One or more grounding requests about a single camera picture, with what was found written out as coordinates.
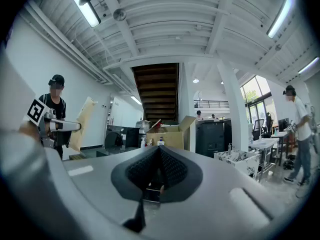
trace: wooden stairs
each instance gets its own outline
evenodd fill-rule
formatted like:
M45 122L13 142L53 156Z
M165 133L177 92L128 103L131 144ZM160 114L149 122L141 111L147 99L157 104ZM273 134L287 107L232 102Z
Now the wooden stairs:
M179 64L153 64L132 68L144 110L144 120L178 121Z

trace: black cap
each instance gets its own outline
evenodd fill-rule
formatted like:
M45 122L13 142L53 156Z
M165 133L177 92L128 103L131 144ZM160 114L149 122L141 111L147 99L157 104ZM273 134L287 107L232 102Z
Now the black cap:
M285 95L287 92L292 92L292 94L295 94L295 88L292 85L288 85L285 90L283 91L283 95Z
M65 86L65 79L60 74L55 74L49 81L48 85L52 86L53 84L60 84Z

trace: fluorescent light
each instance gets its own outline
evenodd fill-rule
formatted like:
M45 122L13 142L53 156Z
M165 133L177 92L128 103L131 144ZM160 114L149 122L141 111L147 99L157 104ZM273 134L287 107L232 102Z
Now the fluorescent light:
M84 5L79 5L79 0L73 0L75 4L79 7L85 19L88 21L90 26L93 28L101 23L101 19L97 15L91 2L87 2Z
M301 74L303 71L310 68L312 65L314 65L319 60L319 57L314 58L308 65L306 65L303 69L299 70L298 74Z
M278 13L275 21L271 25L271 29L267 32L270 38L274 38L275 34L277 33L282 23L284 22L285 18L287 17L293 4L294 4L294 0L285 0L284 6L280 14Z
M135 97L135 96L130 96L136 103L138 103L139 105L142 105L142 103Z

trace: white t-shirt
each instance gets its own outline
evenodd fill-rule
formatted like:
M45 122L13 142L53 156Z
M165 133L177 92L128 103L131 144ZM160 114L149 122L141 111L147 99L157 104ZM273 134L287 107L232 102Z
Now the white t-shirt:
M304 116L308 116L307 110L305 108L304 103L298 96L295 96L294 99L294 106L295 106L295 123L298 124L301 122ZM311 129L308 123L305 123L303 126L297 129L298 133L298 141L304 141L311 135Z

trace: cardboard box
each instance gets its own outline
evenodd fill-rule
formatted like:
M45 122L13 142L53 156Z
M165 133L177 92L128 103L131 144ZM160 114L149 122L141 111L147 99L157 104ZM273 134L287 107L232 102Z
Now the cardboard box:
M231 150L230 155L228 151L214 153L214 159L231 164L239 171L252 176L253 179L257 177L260 157L259 153L241 150Z
M190 134L188 129L190 125L196 120L194 116L186 116L179 125L171 125L161 127L162 133L156 133L158 129L152 127L146 133L146 143L149 139L152 139L152 145L156 146L160 137L164 141L164 145L167 147L184 149L184 142L189 142Z

